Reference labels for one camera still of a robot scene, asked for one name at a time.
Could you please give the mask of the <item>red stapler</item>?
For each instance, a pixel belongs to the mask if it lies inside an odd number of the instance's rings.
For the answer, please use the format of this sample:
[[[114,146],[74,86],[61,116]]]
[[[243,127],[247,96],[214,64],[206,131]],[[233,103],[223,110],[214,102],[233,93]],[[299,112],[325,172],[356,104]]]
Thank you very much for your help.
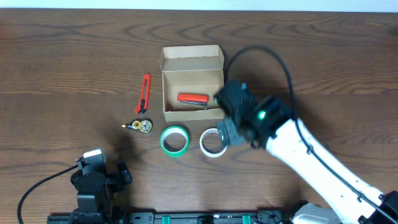
[[[182,103],[206,106],[209,101],[209,96],[192,93],[179,93],[177,95],[177,100]]]

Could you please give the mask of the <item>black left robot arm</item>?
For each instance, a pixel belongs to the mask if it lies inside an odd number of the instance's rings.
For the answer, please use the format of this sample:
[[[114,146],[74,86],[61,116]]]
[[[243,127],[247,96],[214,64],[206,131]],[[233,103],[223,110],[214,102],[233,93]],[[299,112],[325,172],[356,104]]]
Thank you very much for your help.
[[[69,223],[128,223],[128,215],[113,203],[114,194],[132,183],[124,162],[109,173],[102,153],[87,155],[76,161],[78,170],[70,181],[77,189],[78,208],[68,217]]]

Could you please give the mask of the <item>white tape roll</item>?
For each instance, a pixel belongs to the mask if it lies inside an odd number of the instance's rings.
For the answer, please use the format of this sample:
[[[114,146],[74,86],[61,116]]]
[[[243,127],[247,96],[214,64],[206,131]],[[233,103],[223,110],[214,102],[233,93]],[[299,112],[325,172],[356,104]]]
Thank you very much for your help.
[[[211,152],[209,149],[206,148],[205,144],[204,144],[204,138],[209,135],[209,134],[218,134],[218,129],[217,128],[210,128],[207,129],[206,131],[204,131],[201,136],[200,136],[200,141],[199,141],[199,145],[200,145],[200,149],[202,151],[202,153],[210,158],[217,158],[222,156],[226,150],[227,150],[227,146],[225,146],[220,152]]]

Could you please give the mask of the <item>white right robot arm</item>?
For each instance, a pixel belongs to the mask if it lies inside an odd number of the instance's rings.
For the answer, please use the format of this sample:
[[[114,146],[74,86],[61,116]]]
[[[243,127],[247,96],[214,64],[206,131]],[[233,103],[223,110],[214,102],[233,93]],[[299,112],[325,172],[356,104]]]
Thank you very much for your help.
[[[290,221],[397,223],[397,192],[382,193],[352,173],[322,146],[285,103],[267,97],[215,96],[237,132],[288,165],[330,206],[300,208]]]

